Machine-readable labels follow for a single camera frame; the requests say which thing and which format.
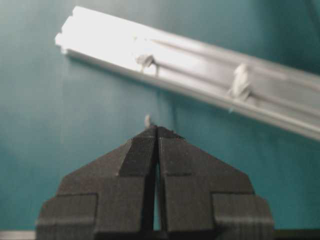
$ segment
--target black clamp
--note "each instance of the black clamp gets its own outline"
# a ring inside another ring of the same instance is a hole
[[[156,185],[161,231],[153,231]],[[152,125],[66,175],[42,206],[36,238],[271,240],[273,232],[245,173]]]

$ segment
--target black 3d printed part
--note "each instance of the black 3d printed part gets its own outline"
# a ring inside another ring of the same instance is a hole
[[[153,231],[157,163],[161,234]],[[245,173],[153,125],[65,176],[42,206],[36,238],[269,240],[273,231]]]

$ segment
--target aluminum rail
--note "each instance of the aluminum rail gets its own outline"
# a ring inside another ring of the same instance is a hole
[[[65,55],[320,140],[320,77],[76,6]]]

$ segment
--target pointed tip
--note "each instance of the pointed tip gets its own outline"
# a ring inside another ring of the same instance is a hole
[[[156,136],[157,136],[157,126],[156,125],[150,125],[143,132],[141,132],[138,135],[134,136],[134,138],[155,138]]]

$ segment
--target teal background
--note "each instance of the teal background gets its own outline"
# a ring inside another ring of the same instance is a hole
[[[0,230],[34,229],[61,178],[146,114],[246,172],[277,229],[320,228],[319,142],[62,56],[54,37],[75,5],[320,74],[302,0],[0,0]]]

